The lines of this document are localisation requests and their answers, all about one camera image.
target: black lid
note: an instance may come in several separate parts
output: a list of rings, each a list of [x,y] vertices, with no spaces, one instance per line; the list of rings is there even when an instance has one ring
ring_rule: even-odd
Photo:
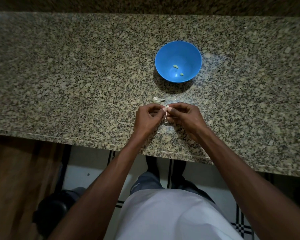
[[[39,234],[48,238],[74,203],[75,200],[65,191],[43,199],[32,216]]]

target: white t-shirt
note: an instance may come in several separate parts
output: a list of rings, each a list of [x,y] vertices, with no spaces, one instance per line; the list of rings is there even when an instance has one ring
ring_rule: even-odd
[[[185,190],[145,189],[132,194],[119,216],[115,239],[240,239],[205,198]]]

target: forearm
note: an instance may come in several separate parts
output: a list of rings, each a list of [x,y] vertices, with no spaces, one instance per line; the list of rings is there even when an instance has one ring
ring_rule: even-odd
[[[103,239],[120,192],[144,139],[132,135],[58,224],[49,239]]]
[[[210,129],[200,130],[200,145],[261,239],[300,239],[300,209],[290,199],[252,170]]]

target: plastic bowl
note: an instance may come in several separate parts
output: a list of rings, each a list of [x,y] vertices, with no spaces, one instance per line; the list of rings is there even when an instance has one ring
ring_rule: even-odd
[[[185,41],[165,44],[155,57],[155,67],[158,73],[172,83],[184,83],[191,80],[198,74],[201,65],[200,51],[193,44]]]

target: backsplash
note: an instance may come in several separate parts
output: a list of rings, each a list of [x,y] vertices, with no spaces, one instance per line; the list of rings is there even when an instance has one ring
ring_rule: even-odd
[[[300,17],[300,0],[0,0],[0,11]]]

